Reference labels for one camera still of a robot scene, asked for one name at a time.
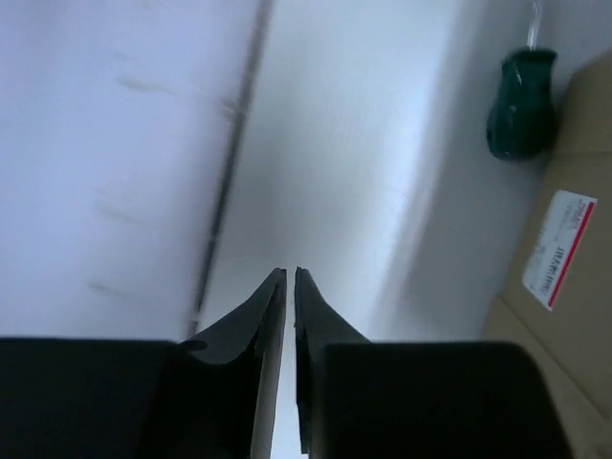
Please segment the green screwdriver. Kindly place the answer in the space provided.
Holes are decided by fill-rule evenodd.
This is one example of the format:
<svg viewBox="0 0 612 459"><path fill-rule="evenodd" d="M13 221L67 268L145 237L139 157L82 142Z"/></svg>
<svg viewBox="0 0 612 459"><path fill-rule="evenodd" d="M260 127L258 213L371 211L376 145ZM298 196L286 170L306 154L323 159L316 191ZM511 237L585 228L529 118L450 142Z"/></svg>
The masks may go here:
<svg viewBox="0 0 612 459"><path fill-rule="evenodd" d="M537 45L542 6L532 3L526 45L509 53L488 114L486 140L502 161L530 160L550 149L557 133L552 78L557 52Z"/></svg>

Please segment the tan plastic toolbox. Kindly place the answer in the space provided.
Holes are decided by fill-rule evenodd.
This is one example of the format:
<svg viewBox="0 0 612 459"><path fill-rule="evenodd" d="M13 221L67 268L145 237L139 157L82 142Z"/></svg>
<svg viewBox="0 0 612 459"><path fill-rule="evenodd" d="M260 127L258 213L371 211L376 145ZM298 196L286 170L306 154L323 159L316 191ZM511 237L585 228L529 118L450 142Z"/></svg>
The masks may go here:
<svg viewBox="0 0 612 459"><path fill-rule="evenodd" d="M611 56L577 70L486 339L526 349L578 458L611 454Z"/></svg>

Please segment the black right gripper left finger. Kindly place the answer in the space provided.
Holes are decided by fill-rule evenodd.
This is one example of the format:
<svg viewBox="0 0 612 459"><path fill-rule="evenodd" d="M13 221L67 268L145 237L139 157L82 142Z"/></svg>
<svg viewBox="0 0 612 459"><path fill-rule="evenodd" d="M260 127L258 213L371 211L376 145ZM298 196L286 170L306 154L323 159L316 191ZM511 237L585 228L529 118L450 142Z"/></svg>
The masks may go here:
<svg viewBox="0 0 612 459"><path fill-rule="evenodd" d="M267 458L286 274L182 342L5 338L5 458Z"/></svg>

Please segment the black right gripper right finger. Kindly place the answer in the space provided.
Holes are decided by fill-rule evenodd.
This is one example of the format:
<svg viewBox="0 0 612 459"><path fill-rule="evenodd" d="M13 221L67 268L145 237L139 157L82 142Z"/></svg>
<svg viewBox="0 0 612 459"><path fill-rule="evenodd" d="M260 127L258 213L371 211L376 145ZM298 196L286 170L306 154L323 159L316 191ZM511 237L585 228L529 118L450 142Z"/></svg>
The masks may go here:
<svg viewBox="0 0 612 459"><path fill-rule="evenodd" d="M535 361L505 341L373 342L295 274L296 404L311 458L569 458Z"/></svg>

